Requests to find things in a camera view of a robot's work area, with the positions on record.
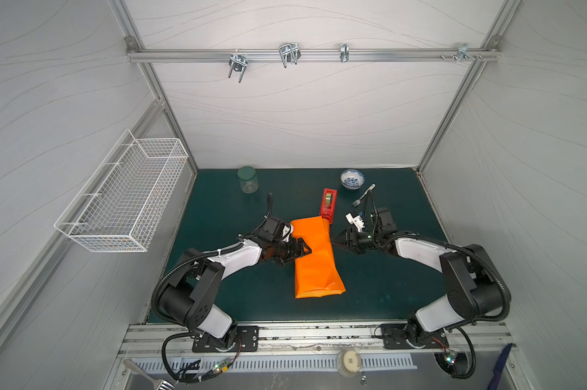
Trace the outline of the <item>orange wrapping paper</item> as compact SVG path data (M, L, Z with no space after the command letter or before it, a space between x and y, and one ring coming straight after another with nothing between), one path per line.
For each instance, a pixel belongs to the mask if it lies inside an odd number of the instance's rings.
M311 253L295 260L296 299L341 295L346 287L340 278L329 235L329 221L320 216L296 219L293 238L302 238Z

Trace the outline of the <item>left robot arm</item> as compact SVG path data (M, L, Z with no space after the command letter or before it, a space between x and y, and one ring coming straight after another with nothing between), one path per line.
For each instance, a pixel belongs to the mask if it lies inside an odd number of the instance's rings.
M231 348L238 323L215 304L222 282L267 260L286 265L310 255L311 247L303 238L293 237L293 228L293 224L268 215L236 244L207 252L186 250L155 286L151 312L190 333L209 335L221 349Z

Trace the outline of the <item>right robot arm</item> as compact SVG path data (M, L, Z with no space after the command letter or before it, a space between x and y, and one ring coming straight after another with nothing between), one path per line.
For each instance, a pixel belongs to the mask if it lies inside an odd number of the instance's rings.
M509 315L511 292L484 247L399 232L387 208L371 213L368 223L359 215L346 219L350 227L332 239L335 247L353 254L379 250L442 274L445 295L418 309L401 331L409 345L422 349L442 331L478 321L501 322Z

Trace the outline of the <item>silver fork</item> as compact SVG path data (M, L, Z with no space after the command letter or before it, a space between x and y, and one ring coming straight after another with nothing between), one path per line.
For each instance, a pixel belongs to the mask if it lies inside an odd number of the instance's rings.
M366 196L368 196L369 193L374 190L374 188L376 188L376 185L371 184L357 200L352 202L352 206L358 207L362 203L362 201L366 198Z

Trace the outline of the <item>green table mat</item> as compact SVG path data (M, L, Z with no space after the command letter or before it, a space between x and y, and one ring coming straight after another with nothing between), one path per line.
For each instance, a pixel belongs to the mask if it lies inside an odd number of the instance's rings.
M444 240L419 178L410 168L367 169L365 185L376 205L390 210L401 230ZM345 189L338 169L265 169L258 173L259 189L241 191L234 170L199 172L168 260L175 265L185 250L215 250L232 245L241 234L263 220L267 199L280 219L317 216L325 189L337 191L337 211L330 232L346 226L346 215L359 193ZM404 319L445 292L442 275L412 260L381 251L356 255L335 250L337 271L345 292L298 299L294 266L260 263L226 278L215 303L240 322L305 320Z

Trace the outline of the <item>blue white ceramic bowl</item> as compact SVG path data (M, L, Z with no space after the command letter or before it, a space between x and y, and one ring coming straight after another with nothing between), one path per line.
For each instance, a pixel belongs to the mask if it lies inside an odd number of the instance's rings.
M359 170L349 168L341 173L340 182L348 190L358 190L363 186L365 176Z

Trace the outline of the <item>green lid glass jar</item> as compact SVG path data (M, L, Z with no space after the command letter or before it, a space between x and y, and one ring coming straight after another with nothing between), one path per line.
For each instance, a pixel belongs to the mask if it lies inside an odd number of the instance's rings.
M237 171L241 191L246 194L255 193L259 188L257 172L254 167L241 167Z

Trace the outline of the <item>round white puck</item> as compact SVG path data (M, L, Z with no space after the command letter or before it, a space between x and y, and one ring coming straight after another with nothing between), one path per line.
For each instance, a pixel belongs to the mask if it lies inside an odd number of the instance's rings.
M361 372L363 360L353 349L344 349L337 355L337 372L339 375L352 378Z

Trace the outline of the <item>left metal clamp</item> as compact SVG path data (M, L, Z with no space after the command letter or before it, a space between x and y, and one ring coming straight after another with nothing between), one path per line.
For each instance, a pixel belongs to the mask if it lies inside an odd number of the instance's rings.
M246 57L240 54L233 54L229 58L228 65L228 78L231 78L233 73L236 72L238 73L238 82L241 83L248 66Z

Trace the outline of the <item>metal clamp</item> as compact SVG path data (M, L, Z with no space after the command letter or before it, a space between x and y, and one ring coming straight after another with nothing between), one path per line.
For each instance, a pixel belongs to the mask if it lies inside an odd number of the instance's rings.
M246 57L240 54L233 54L229 58L228 65L228 78L231 78L233 73L236 72L238 73L238 82L241 83L248 66Z
M300 47L298 43L285 43L278 49L280 60L284 68L287 68L290 63L297 65L301 57Z

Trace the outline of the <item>middle metal clamp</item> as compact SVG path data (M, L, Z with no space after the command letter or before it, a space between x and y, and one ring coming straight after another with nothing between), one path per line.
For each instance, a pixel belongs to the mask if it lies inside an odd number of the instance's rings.
M298 43L285 43L278 49L280 60L284 68L287 68L290 63L297 65L301 57L300 47Z

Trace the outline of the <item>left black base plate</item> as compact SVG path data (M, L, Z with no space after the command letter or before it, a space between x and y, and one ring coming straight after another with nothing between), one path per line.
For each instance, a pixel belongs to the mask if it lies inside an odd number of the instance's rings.
M201 332L192 345L194 353L256 352L259 344L257 326L239 326L234 323L222 338Z

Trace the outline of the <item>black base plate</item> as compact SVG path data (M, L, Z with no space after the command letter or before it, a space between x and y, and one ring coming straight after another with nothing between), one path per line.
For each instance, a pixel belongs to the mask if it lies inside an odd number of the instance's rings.
M234 323L222 338L201 332L192 345L194 353L256 352L259 344L257 326L239 326Z
M443 349L449 346L443 331L428 332L417 323L384 323L380 326L385 349Z

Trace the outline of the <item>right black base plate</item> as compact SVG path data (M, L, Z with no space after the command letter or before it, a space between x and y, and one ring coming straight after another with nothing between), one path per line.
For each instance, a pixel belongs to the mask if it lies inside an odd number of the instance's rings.
M449 346L443 331L428 332L417 323L384 323L380 326L385 349L443 349Z

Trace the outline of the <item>aluminium cross rail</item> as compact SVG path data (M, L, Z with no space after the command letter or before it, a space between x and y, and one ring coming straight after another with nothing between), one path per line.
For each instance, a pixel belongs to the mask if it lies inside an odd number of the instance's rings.
M452 55L457 48L441 49L360 49L350 46L350 63L375 62L445 62L440 55ZM501 50L469 48L474 55L482 55L482 61L497 61ZM340 47L332 49L300 49L300 63L342 63ZM248 63L280 63L277 49L237 50L138 50L129 53L132 63L228 63L233 54L246 57Z

